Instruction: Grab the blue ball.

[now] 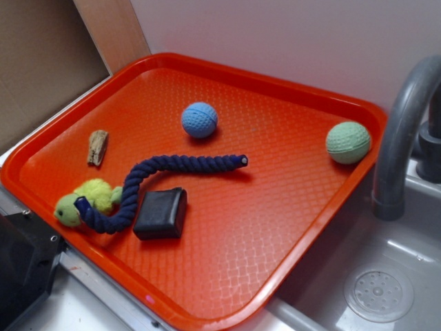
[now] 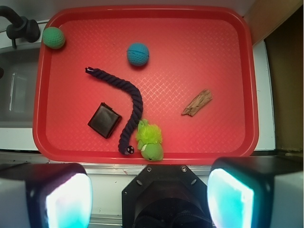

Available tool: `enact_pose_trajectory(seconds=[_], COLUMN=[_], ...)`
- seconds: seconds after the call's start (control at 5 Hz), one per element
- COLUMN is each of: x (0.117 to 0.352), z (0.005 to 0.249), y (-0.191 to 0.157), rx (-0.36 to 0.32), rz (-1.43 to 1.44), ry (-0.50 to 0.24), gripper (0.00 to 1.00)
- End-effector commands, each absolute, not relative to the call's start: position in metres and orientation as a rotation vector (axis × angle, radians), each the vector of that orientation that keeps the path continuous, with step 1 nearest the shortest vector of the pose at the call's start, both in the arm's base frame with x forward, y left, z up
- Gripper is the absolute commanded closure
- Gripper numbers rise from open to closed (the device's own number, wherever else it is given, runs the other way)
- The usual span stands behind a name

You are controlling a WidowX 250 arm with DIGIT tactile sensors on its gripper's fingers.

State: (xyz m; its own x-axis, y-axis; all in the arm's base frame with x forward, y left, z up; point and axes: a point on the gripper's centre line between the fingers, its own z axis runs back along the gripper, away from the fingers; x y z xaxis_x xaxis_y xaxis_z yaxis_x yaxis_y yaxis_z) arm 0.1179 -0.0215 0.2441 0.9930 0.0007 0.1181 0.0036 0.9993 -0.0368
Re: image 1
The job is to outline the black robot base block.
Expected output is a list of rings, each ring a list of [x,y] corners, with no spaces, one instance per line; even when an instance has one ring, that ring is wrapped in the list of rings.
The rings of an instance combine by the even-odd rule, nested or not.
[[[51,294],[61,235],[36,214],[1,216],[1,329],[10,330]]]

